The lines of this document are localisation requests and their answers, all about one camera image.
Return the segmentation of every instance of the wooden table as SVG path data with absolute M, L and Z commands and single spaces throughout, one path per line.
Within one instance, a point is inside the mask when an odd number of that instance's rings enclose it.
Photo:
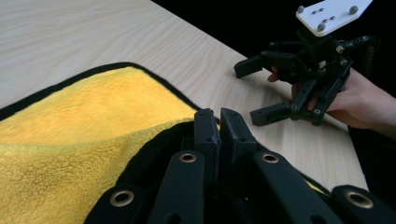
M 222 107 L 241 113 L 260 143 L 327 189 L 367 189 L 344 124 L 251 124 L 249 111 L 288 100 L 290 85 L 265 70 L 237 79 L 244 59 L 149 0 L 0 2 L 0 108 L 95 66 L 139 63 L 218 118 Z

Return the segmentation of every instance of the human hand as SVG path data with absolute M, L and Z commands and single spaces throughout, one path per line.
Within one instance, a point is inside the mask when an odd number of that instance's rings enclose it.
M 277 68 L 268 81 L 278 80 Z M 291 96 L 299 90 L 299 84 L 291 86 Z M 312 99 L 308 109 L 315 104 Z M 396 99 L 378 88 L 359 72 L 350 69 L 345 88 L 338 92 L 327 113 L 354 128 L 371 129 L 396 139 Z

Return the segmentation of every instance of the light wood surface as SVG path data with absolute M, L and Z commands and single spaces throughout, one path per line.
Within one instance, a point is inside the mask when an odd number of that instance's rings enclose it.
M 222 107 L 241 113 L 260 143 L 327 189 L 367 189 L 345 125 L 251 124 L 249 111 L 288 100 L 290 85 L 265 70 L 237 79 L 244 59 L 149 0 L 0 1 L 0 108 L 95 66 L 139 63 L 218 118 Z

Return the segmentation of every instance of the white mounting plate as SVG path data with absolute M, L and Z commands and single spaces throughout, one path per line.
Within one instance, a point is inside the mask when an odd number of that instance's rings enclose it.
M 325 36 L 356 20 L 371 2 L 372 0 L 325 0 L 310 7 L 299 7 L 296 17 L 315 36 Z

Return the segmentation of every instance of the yellow towel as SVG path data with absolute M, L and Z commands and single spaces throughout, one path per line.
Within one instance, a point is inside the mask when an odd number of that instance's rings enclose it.
M 192 121 L 197 110 L 134 63 L 78 77 L 15 114 L 3 114 L 1 223 L 82 223 L 139 148 Z

